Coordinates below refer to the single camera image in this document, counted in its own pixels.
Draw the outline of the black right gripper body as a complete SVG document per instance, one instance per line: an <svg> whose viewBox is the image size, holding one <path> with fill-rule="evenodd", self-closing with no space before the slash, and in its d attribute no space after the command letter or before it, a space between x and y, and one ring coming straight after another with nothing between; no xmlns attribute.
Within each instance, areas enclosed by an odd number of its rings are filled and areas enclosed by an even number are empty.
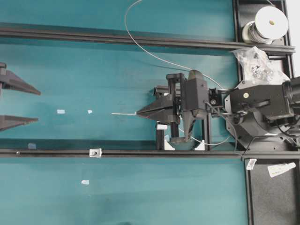
<svg viewBox="0 0 300 225"><path fill-rule="evenodd" d="M171 143L182 143L184 141L183 137L179 135L179 124L180 124L180 94L177 94L177 84L181 89L181 79L183 77L182 73L179 74L169 74L166 76L168 81L169 94L172 100L172 122L170 122L171 129Z"/></svg>

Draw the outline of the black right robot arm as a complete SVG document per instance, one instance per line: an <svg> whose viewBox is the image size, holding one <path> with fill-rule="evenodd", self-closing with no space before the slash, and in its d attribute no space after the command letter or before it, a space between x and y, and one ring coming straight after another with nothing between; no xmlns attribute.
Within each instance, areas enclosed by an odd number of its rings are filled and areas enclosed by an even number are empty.
<svg viewBox="0 0 300 225"><path fill-rule="evenodd" d="M257 136L297 137L288 130L300 121L299 78L228 90L208 88L197 70L188 76L168 74L166 79L168 85L156 89L156 100L136 115L169 125L172 143L189 142L194 123L207 116L225 119L236 144L245 148Z"/></svg>

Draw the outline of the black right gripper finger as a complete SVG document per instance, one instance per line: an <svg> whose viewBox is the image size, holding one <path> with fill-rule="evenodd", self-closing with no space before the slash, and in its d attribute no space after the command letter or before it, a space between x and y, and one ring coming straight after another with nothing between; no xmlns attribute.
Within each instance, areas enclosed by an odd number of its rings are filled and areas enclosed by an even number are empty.
<svg viewBox="0 0 300 225"><path fill-rule="evenodd" d="M153 103L138 110L136 114L176 114L172 97L160 97Z"/></svg>
<svg viewBox="0 0 300 225"><path fill-rule="evenodd" d="M136 115L144 119L156 120L165 124L170 124L172 122L180 124L180 117L174 114L173 110L137 112Z"/></svg>

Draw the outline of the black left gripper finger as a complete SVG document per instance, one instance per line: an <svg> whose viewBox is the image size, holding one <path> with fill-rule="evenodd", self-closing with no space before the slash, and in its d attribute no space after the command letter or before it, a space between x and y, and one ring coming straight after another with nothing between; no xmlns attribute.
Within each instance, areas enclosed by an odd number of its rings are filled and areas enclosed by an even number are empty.
<svg viewBox="0 0 300 225"><path fill-rule="evenodd" d="M0 90L2 89L41 95L39 90L26 83L12 71L7 70L7 65L3 62L0 63Z"/></svg>
<svg viewBox="0 0 300 225"><path fill-rule="evenodd" d="M32 122L38 121L38 118L25 118L9 115L0 116L0 131L14 128L21 125L27 125Z"/></svg>

